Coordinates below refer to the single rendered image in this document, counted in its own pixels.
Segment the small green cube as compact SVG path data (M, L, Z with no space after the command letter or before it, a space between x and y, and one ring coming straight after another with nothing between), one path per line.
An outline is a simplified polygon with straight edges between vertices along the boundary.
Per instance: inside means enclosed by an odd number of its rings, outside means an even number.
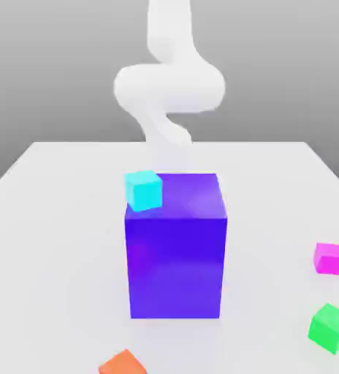
M339 352L339 308L326 303L311 319L308 338L336 355Z

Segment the small orange cube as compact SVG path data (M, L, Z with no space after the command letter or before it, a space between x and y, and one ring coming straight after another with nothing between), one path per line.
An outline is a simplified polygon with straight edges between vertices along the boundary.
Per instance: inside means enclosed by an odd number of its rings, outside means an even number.
M99 374L148 374L130 350L124 349L99 367Z

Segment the small cyan cube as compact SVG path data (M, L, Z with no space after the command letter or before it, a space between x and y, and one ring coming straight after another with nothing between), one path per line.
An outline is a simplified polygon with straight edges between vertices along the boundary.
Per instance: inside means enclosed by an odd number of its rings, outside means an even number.
M152 170L129 172L124 176L126 201L134 212L161 207L163 181Z

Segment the small magenta cube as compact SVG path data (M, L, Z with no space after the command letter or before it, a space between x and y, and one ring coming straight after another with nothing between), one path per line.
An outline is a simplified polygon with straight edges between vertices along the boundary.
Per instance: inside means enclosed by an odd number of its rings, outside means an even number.
M339 245L317 243L313 263L318 274L339 275Z

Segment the large purple box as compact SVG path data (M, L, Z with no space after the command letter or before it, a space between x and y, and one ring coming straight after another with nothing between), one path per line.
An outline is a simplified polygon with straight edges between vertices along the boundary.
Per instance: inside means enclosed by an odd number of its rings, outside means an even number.
M227 212L214 173L161 174L163 205L126 209L132 318L218 318Z

